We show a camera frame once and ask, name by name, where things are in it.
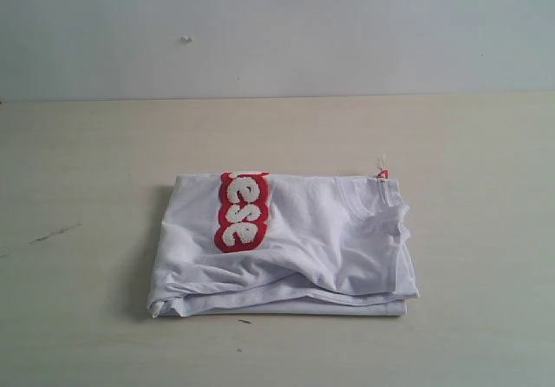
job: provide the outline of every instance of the red print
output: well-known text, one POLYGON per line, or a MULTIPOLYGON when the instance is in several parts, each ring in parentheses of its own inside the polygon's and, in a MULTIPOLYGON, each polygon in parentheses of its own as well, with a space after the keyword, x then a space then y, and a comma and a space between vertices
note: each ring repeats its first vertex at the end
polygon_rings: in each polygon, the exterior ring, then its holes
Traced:
POLYGON ((267 173, 224 173, 219 188, 219 230, 214 242, 223 253, 254 250, 262 243, 268 225, 267 173))

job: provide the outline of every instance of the folded t-shirt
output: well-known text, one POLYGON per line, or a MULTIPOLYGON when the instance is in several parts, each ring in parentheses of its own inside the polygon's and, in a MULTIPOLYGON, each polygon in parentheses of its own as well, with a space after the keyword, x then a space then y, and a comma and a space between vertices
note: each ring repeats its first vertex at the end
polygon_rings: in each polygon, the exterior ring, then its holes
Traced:
POLYGON ((396 180, 178 176, 148 310, 400 315, 416 297, 396 180))

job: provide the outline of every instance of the wall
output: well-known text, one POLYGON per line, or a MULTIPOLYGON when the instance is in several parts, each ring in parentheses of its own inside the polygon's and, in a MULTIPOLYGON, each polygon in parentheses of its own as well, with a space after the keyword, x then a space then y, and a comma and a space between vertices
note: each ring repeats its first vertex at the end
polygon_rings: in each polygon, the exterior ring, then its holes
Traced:
POLYGON ((0 99, 553 89, 554 19, 555 0, 0 0, 0 99))

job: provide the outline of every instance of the folded white shirt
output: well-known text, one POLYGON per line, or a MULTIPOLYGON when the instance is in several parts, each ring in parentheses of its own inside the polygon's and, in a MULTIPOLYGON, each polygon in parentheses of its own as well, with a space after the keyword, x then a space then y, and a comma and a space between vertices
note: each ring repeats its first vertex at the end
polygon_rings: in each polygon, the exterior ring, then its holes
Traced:
POLYGON ((178 176, 153 268, 159 315, 402 315, 418 296, 396 180, 178 176))

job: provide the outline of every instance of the scuff mark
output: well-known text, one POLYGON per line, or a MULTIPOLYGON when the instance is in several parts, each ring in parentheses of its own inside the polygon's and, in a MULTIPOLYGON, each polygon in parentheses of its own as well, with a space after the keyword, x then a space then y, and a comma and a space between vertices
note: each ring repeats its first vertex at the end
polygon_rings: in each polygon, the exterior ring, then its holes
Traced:
POLYGON ((62 228, 62 229, 59 229, 59 230, 54 231, 52 233, 49 233, 47 235, 44 235, 43 237, 33 239, 30 242, 30 244, 35 244, 36 242, 45 241, 46 239, 48 239, 50 237, 54 237, 55 235, 60 235, 61 233, 66 233, 67 231, 71 231, 72 229, 77 228, 78 226, 81 226, 81 222, 77 222, 76 224, 74 224, 72 226, 66 226, 65 228, 62 228))

